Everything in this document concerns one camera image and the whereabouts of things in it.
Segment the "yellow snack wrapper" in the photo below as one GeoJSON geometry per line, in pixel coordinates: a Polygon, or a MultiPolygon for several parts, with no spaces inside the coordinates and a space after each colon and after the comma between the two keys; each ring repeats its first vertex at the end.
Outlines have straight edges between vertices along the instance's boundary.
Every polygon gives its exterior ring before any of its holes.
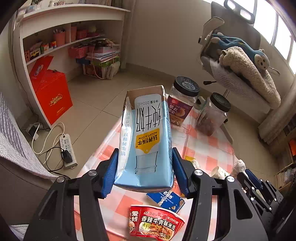
{"type": "Polygon", "coordinates": [[[185,156],[185,160],[191,162],[195,169],[200,169],[200,165],[199,165],[198,161],[195,158],[185,156]]]}

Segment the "grey office chair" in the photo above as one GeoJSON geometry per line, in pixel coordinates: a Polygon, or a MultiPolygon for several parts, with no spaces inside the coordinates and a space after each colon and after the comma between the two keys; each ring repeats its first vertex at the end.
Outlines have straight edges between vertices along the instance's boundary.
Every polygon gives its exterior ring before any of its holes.
{"type": "Polygon", "coordinates": [[[198,40],[200,61],[214,80],[269,112],[281,104],[271,73],[269,58],[260,45],[260,33],[253,24],[255,16],[235,1],[211,3],[211,18],[203,25],[198,40]]]}

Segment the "light blue milk carton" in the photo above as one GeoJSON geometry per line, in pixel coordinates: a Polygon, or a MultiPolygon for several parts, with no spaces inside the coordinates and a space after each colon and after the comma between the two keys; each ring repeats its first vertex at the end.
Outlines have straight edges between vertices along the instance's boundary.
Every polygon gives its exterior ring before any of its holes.
{"type": "Polygon", "coordinates": [[[162,85],[126,93],[114,184],[137,192],[170,190],[174,183],[171,123],[162,85]]]}

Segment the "blue white snack wrapper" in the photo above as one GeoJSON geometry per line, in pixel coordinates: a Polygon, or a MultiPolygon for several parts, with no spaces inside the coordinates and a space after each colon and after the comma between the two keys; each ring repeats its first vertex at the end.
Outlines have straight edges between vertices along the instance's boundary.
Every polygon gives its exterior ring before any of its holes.
{"type": "Polygon", "coordinates": [[[157,206],[178,213],[185,201],[173,191],[147,193],[146,196],[157,206]]]}

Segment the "beige curtain left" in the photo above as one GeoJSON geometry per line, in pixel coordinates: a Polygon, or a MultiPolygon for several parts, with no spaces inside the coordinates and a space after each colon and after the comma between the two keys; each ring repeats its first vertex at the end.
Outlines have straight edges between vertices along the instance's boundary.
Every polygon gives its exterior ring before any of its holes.
{"type": "Polygon", "coordinates": [[[132,19],[134,14],[136,0],[114,0],[111,1],[111,5],[116,8],[129,10],[125,14],[125,20],[123,23],[122,41],[121,41],[121,66],[120,69],[125,71],[127,58],[130,48],[130,36],[132,32],[132,19]]]}

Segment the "nut jar purple label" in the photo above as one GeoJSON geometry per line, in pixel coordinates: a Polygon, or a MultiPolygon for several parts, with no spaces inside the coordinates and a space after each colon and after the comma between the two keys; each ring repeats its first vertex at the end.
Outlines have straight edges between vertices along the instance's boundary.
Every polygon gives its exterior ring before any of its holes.
{"type": "Polygon", "coordinates": [[[177,76],[171,86],[167,102],[171,123],[181,126],[196,104],[199,85],[189,77],[177,76]]]}

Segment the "white floral paper cup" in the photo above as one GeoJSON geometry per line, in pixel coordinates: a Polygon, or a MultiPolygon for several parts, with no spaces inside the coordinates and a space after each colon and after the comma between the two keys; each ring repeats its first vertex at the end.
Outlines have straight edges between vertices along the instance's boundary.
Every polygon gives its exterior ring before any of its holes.
{"type": "Polygon", "coordinates": [[[230,174],[223,168],[216,166],[210,173],[210,177],[224,180],[230,174]]]}

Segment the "red instant noodle cup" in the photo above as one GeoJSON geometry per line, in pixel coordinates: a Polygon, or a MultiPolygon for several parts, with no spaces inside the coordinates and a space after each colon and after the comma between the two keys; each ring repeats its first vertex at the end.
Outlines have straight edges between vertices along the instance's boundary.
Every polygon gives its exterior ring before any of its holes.
{"type": "Polygon", "coordinates": [[[129,234],[134,237],[171,240],[185,221],[176,213],[156,206],[131,205],[129,234]]]}

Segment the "blue monkey plush toy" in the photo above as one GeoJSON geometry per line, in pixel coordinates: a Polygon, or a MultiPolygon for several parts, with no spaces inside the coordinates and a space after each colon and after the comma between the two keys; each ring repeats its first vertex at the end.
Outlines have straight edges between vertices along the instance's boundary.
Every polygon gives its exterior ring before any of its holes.
{"type": "Polygon", "coordinates": [[[270,67],[269,58],[265,54],[264,49],[254,50],[240,38],[217,33],[212,35],[211,42],[218,44],[221,50],[227,50],[230,47],[240,47],[257,69],[267,70],[270,67]]]}

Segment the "clear jar black lid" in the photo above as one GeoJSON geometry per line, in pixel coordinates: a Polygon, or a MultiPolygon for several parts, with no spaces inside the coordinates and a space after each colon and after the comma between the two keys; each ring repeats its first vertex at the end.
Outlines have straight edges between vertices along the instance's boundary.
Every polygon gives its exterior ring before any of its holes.
{"type": "Polygon", "coordinates": [[[207,136],[212,136],[227,119],[230,109],[230,102],[221,94],[213,92],[199,112],[196,130],[207,136]]]}

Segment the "wooden side shelf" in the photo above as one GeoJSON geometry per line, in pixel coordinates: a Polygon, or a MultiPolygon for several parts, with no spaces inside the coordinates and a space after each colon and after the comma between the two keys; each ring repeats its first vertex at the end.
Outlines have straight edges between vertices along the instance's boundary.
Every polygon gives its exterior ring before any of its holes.
{"type": "Polygon", "coordinates": [[[274,175],[275,187],[286,195],[295,175],[295,115],[273,141],[270,150],[279,168],[274,175]]]}

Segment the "white tissue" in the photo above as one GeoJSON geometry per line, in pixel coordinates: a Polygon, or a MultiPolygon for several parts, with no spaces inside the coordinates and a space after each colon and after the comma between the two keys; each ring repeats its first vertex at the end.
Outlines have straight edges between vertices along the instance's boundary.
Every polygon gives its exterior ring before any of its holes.
{"type": "Polygon", "coordinates": [[[241,159],[238,159],[232,167],[231,176],[236,177],[240,172],[244,172],[245,169],[245,163],[241,159]]]}

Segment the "beige curtain right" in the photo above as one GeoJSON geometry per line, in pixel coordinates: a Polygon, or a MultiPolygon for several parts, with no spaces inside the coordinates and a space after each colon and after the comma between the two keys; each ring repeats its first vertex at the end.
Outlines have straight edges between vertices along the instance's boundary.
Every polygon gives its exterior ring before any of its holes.
{"type": "Polygon", "coordinates": [[[270,145],[295,115],[295,78],[280,106],[271,111],[259,125],[260,138],[270,145]]]}

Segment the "white bookshelf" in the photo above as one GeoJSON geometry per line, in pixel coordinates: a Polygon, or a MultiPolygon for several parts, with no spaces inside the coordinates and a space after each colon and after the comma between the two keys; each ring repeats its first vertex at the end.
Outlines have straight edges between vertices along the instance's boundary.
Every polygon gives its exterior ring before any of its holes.
{"type": "Polygon", "coordinates": [[[53,56],[49,69],[66,75],[79,70],[110,79],[121,66],[121,41],[126,9],[99,4],[49,6],[18,16],[12,36],[13,61],[29,106],[37,120],[51,128],[30,80],[35,62],[53,56]]]}

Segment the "white power strip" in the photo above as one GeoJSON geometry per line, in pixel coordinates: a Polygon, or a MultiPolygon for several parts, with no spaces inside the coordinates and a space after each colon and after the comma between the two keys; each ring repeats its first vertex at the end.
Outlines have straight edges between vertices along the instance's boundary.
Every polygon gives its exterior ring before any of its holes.
{"type": "Polygon", "coordinates": [[[62,149],[61,156],[62,160],[64,161],[65,168],[74,169],[78,165],[78,163],[76,161],[69,134],[64,133],[60,136],[60,147],[62,149]]]}

